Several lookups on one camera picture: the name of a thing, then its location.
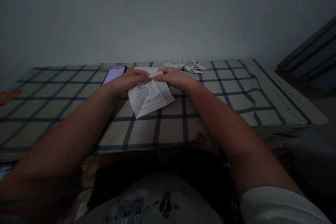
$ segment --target black pants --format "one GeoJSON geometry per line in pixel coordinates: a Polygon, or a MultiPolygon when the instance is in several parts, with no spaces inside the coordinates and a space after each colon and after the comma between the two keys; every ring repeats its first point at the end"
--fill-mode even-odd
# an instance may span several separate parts
{"type": "Polygon", "coordinates": [[[173,173],[184,178],[224,221],[233,222],[232,218],[235,217],[231,206],[236,191],[229,170],[223,167],[220,157],[194,148],[181,149],[165,163],[136,158],[98,169],[88,211],[120,196],[137,180],[160,172],[173,173]]]}

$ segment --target smartphone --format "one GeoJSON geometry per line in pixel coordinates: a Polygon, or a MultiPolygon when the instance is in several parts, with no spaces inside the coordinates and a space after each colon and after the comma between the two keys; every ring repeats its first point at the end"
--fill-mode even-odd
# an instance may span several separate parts
{"type": "Polygon", "coordinates": [[[102,85],[126,73],[126,71],[127,71],[127,66],[115,66],[115,67],[110,66],[102,85]]]}

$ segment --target checkered blanket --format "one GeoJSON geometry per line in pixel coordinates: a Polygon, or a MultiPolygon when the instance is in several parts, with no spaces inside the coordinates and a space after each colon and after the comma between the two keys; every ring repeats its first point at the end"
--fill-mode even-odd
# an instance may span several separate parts
{"type": "MultiPolygon", "coordinates": [[[[18,80],[22,93],[0,107],[0,160],[18,160],[50,129],[97,90],[111,65],[162,67],[161,63],[100,64],[34,68],[18,80]]],[[[328,122],[307,98],[253,59],[209,61],[201,82],[237,111],[261,137],[290,133],[328,122]]],[[[97,147],[99,153],[174,146],[207,138],[199,114],[184,91],[171,87],[176,101],[135,119],[121,97],[97,147]]]]}

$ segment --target gray curtain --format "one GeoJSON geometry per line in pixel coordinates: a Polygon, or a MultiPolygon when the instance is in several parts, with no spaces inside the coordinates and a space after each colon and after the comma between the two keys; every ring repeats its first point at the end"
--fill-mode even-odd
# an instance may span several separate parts
{"type": "Polygon", "coordinates": [[[336,87],[336,17],[285,58],[279,67],[321,90],[336,87]]]}

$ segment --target white paper crane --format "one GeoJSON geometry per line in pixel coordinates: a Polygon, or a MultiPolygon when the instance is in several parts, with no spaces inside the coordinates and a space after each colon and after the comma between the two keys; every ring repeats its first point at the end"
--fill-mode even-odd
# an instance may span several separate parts
{"type": "Polygon", "coordinates": [[[165,67],[174,67],[174,68],[176,68],[177,70],[180,70],[180,71],[182,71],[182,69],[183,69],[183,67],[185,66],[184,64],[187,62],[187,60],[185,60],[183,63],[181,62],[181,60],[180,60],[180,63],[177,63],[177,64],[172,64],[172,63],[163,63],[163,65],[165,66],[165,67]]]}
{"type": "Polygon", "coordinates": [[[186,70],[192,74],[202,74],[203,72],[199,71],[199,70],[206,70],[206,68],[204,66],[201,66],[200,63],[202,61],[200,61],[199,63],[196,63],[196,61],[194,59],[192,59],[192,66],[184,66],[186,68],[186,70]]]}

